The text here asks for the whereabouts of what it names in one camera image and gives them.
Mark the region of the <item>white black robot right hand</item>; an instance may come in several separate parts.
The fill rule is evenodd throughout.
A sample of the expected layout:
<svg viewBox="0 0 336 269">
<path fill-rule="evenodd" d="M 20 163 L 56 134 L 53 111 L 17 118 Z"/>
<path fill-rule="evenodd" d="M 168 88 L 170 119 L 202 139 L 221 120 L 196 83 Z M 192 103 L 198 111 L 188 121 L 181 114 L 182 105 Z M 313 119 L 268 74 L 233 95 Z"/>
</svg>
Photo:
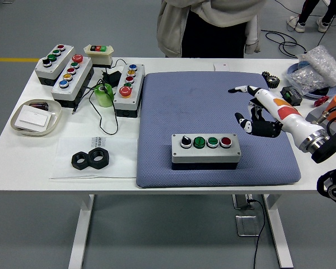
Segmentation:
<svg viewBox="0 0 336 269">
<path fill-rule="evenodd" d="M 235 113 L 239 125 L 250 135 L 273 138 L 284 131 L 292 135 L 295 145 L 303 152 L 314 142 L 329 139 L 323 127 L 306 121 L 292 105 L 269 90 L 245 85 L 228 92 L 247 92 L 254 97 L 249 101 L 251 120 Z"/>
</svg>

